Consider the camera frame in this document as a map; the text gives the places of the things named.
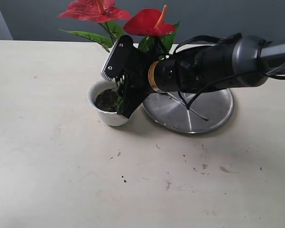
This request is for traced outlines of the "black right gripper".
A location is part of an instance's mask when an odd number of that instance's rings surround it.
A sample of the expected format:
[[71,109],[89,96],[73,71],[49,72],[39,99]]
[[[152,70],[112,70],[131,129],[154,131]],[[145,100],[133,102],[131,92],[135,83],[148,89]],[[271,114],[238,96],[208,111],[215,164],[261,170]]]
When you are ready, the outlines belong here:
[[117,78],[117,114],[129,119],[154,93],[209,93],[235,85],[234,45],[191,47],[159,60],[159,51],[133,48]]

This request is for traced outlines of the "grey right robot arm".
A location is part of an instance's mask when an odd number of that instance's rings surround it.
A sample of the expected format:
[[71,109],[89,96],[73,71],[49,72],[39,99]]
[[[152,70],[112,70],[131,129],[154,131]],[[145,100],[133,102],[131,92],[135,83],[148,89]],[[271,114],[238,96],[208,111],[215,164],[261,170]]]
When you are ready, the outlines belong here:
[[[206,45],[185,48],[205,41]],[[285,42],[235,34],[228,38],[197,36],[180,43],[172,53],[155,38],[150,50],[119,38],[105,68],[118,85],[117,113],[129,118],[150,94],[177,92],[179,96],[227,88],[258,87],[268,78],[285,80]]]

